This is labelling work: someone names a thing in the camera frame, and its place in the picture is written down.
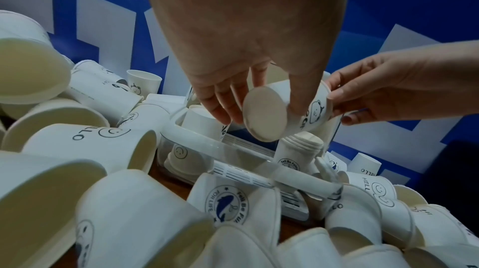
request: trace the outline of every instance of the human hand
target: human hand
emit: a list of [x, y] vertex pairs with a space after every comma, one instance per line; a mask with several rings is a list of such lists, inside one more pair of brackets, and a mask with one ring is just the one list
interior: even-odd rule
[[265, 84], [269, 62], [290, 79], [290, 109], [304, 115], [341, 28], [346, 0], [150, 0], [202, 104], [222, 123], [242, 123], [251, 69]]
[[344, 125], [479, 112], [479, 41], [376, 54], [326, 81]]

